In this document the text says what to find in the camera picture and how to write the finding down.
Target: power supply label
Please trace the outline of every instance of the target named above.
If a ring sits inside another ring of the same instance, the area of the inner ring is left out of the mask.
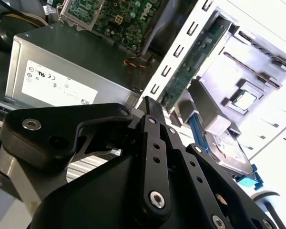
[[[92,104],[97,91],[28,60],[22,93],[53,106]]]

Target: wire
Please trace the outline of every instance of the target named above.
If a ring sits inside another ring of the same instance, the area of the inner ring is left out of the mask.
[[[30,17],[30,18],[34,18],[36,20],[39,20],[42,24],[44,24],[46,26],[49,25],[44,19],[42,19],[41,17],[38,17],[37,15],[33,15],[33,14],[30,14],[30,13],[24,13],[24,12],[22,12],[22,13],[24,15]]]
[[[35,27],[37,27],[37,28],[40,27],[39,25],[35,24],[34,22],[32,22],[32,21],[30,21],[30,20],[27,20],[26,18],[23,18],[23,17],[21,17],[21,16],[19,16],[19,15],[16,15],[16,14],[7,14],[7,15],[5,15],[5,16],[11,17],[11,18],[17,18],[17,19],[26,21],[26,22],[32,24],[33,26],[35,26]]]
[[[0,0],[0,5],[3,6],[4,8],[8,9],[10,12],[22,16],[22,17],[26,17],[23,13],[21,13],[20,11],[12,8],[11,6],[9,6],[8,4],[6,4],[4,1]]]
[[[123,63],[124,63],[124,65],[129,65],[129,66],[132,66],[132,67],[135,67],[135,68],[146,68],[147,66],[144,66],[144,65],[141,65],[141,64],[137,65],[137,64],[129,62],[130,60],[134,60],[134,59],[138,59],[138,58],[140,58],[140,55],[136,55],[136,56],[133,56],[131,58],[125,59],[123,61]]]
[[[41,5],[43,7],[45,7],[46,5],[52,6],[51,4],[48,3],[47,0],[45,0],[45,1],[44,0],[39,0],[39,2],[41,3]],[[46,19],[46,22],[48,23],[49,22],[49,16],[46,14],[46,12],[44,13],[44,17]]]
[[[23,19],[26,19],[27,21],[30,21],[31,24],[35,24],[36,25],[36,23],[31,21],[31,19],[34,18],[34,19],[40,21],[44,25],[49,25],[44,19],[42,19],[42,18],[40,18],[40,17],[38,17],[36,15],[20,12],[20,11],[18,11],[16,9],[12,8],[11,6],[9,6],[8,4],[3,2],[2,0],[0,0],[0,5],[5,7],[6,9],[8,9],[10,11],[8,13],[0,13],[0,17],[4,16],[4,14],[8,15],[10,13],[13,13],[15,15],[18,15],[18,16],[22,17]]]

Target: slot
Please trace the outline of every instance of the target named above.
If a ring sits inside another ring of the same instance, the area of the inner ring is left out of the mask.
[[[194,21],[186,34],[189,36],[192,36],[195,30],[197,29],[197,27],[198,27],[198,24],[195,25],[195,21]]]
[[[156,92],[158,91],[160,86],[157,86],[156,84],[153,86],[152,90],[151,90],[151,93],[152,94],[156,94]]]
[[[176,49],[175,53],[174,53],[174,57],[179,57],[180,54],[182,53],[184,47],[181,47],[181,45],[178,46],[178,48]]]
[[[213,4],[214,0],[206,0],[204,6],[202,7],[202,9],[207,12],[209,10],[209,8],[211,7],[211,5]]]
[[[7,113],[11,111],[10,109],[7,109],[7,108],[5,108],[3,106],[0,106],[0,110],[4,111],[4,112],[7,112]]]
[[[168,65],[164,68],[163,72],[161,73],[162,76],[166,77],[167,74],[170,72],[171,67],[169,67]]]

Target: bolt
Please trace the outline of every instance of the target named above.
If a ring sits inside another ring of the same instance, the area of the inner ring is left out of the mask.
[[[263,222],[268,229],[273,229],[272,226],[270,225],[270,223],[266,219],[263,219]]]
[[[128,112],[125,111],[125,110],[121,110],[121,113],[122,113],[123,115],[128,115]]]
[[[156,191],[151,192],[149,195],[149,199],[156,208],[158,209],[164,208],[165,200],[159,192]]]
[[[176,131],[174,129],[172,129],[171,127],[169,128],[169,130],[172,134],[174,134],[174,135],[176,134]]]
[[[201,150],[199,147],[194,146],[194,149],[195,149],[198,153],[202,153],[202,150]]]
[[[153,118],[148,119],[151,123],[156,123],[156,121]]]
[[[27,118],[22,122],[22,126],[27,130],[35,131],[41,128],[41,123],[36,119]]]
[[[212,221],[217,229],[225,229],[225,223],[217,215],[212,216]]]

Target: hole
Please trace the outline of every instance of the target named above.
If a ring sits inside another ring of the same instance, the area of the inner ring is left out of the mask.
[[[155,84],[155,85],[153,86],[152,90],[151,90],[151,93],[152,93],[152,94],[156,94],[156,92],[158,91],[159,87],[160,87],[160,86],[157,87],[157,85]]]
[[[171,68],[168,65],[164,68],[163,72],[161,73],[162,76],[166,77],[167,74],[170,72]]]
[[[184,47],[181,47],[181,45],[178,46],[178,48],[176,49],[175,53],[174,53],[174,57],[179,57],[181,52],[183,51]]]
[[[36,123],[33,122],[33,121],[29,121],[29,122],[28,122],[28,125],[30,125],[30,126],[36,126]]]
[[[160,149],[160,146],[158,146],[156,143],[153,145],[156,149]]]
[[[197,29],[197,27],[198,27],[198,24],[196,24],[195,26],[195,21],[192,23],[192,25],[191,25],[191,27],[189,28],[189,30],[187,31],[187,35],[189,35],[189,36],[192,36],[193,35],[193,33],[195,32],[195,30]]]
[[[62,136],[52,136],[49,138],[50,146],[54,149],[65,149],[68,147],[69,142]]]
[[[203,180],[200,177],[197,177],[197,180],[199,181],[199,183],[203,182]]]
[[[160,196],[158,196],[158,195],[155,195],[155,196],[154,196],[154,200],[155,200],[157,203],[161,203],[161,198],[160,198]]]
[[[257,229],[263,229],[262,224],[261,224],[257,219],[251,218],[251,220],[252,220],[254,226],[255,226]]]
[[[153,157],[153,161],[157,164],[160,164],[160,159],[157,158],[156,156]]]
[[[202,7],[202,9],[207,12],[209,10],[209,8],[211,7],[211,5],[213,4],[214,0],[206,0],[204,6]]]

